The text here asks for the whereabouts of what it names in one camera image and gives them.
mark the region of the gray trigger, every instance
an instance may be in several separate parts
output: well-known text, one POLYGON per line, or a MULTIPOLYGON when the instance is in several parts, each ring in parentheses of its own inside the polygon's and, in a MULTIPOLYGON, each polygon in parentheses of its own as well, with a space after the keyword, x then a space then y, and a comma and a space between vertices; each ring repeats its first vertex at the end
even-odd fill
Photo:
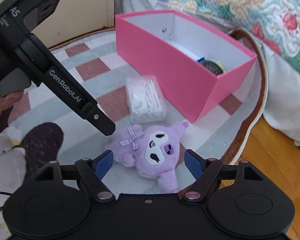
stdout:
POLYGON ((28 76, 19 68, 11 71, 0 81, 0 97, 31 86, 28 76))

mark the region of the plush toy body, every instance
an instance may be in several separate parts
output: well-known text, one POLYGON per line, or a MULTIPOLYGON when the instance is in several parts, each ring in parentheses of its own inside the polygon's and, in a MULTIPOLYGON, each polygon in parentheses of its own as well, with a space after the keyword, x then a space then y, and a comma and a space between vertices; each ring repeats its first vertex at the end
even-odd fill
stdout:
POLYGON ((171 127, 151 126, 143 132, 140 125, 133 125, 116 131, 107 149, 112 150, 116 162, 136 166, 140 176, 157 179, 167 193, 176 193, 180 138, 188 126, 187 122, 176 122, 171 127))

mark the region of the open cardboard box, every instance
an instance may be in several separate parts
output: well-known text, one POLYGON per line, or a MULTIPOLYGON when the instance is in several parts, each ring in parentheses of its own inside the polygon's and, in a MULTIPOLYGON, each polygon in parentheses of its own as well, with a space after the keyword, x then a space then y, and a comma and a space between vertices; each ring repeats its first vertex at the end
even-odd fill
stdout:
POLYGON ((222 31, 172 10, 116 15, 118 54, 141 75, 155 75, 163 95, 194 122, 236 91, 257 55, 222 31), (200 58, 224 64, 215 75, 200 58))

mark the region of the black handheld device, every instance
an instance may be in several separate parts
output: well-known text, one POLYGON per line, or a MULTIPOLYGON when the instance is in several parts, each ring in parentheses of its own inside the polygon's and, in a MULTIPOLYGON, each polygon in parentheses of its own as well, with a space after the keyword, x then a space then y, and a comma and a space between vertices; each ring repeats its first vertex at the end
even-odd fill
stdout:
POLYGON ((94 160, 60 166, 51 161, 3 206, 9 240, 288 240, 292 201, 253 164, 224 165, 185 152, 196 182, 177 194, 118 199, 101 180, 113 164, 105 151, 94 160), (219 189, 222 180, 234 184, 219 189), (63 180, 76 180, 77 190, 63 180))
POLYGON ((81 118, 104 135, 115 124, 98 102, 31 33, 51 16, 60 0, 4 0, 0 4, 0 97, 44 83, 81 118))

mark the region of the white bed skirt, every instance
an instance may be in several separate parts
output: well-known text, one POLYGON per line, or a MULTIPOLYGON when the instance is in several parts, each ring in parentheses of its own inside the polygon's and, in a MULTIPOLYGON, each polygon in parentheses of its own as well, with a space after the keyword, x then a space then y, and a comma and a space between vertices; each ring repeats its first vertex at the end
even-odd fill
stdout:
MULTIPOLYGON (((230 33, 236 25, 206 14, 196 13, 158 0, 114 0, 115 14, 144 10, 174 9, 199 18, 230 33)), ((259 41, 268 68, 269 89, 263 116, 267 123, 294 139, 300 147, 300 75, 266 44, 259 41)))

